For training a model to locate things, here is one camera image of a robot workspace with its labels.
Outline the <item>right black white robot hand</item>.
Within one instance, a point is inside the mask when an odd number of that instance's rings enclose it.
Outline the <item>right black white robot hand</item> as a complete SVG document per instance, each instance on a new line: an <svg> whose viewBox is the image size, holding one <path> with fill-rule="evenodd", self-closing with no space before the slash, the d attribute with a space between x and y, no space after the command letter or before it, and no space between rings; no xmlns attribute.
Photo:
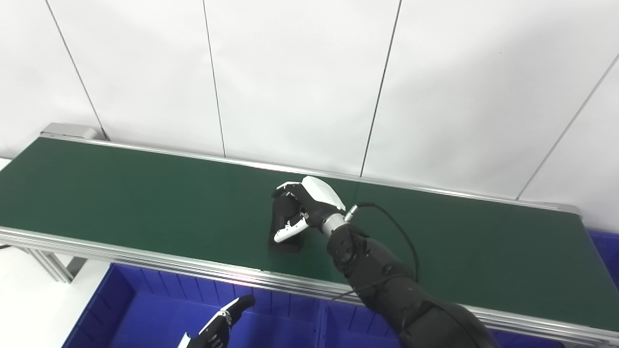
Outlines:
<svg viewBox="0 0 619 348"><path fill-rule="evenodd" d="M271 240L274 243L283 243L309 228L331 236L333 231L349 223L339 195L316 177L286 181L271 196L274 203Z"/></svg>

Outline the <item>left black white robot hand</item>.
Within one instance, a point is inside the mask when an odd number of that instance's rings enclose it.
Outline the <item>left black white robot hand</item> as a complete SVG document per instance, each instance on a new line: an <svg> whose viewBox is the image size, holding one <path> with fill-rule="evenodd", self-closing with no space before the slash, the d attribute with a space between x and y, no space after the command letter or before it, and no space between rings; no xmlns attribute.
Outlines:
<svg viewBox="0 0 619 348"><path fill-rule="evenodd" d="M256 298L252 294L244 295L221 307L204 325L199 334L190 337L185 333L179 348L226 348L230 341L232 327L241 319L248 308L254 306Z"/></svg>

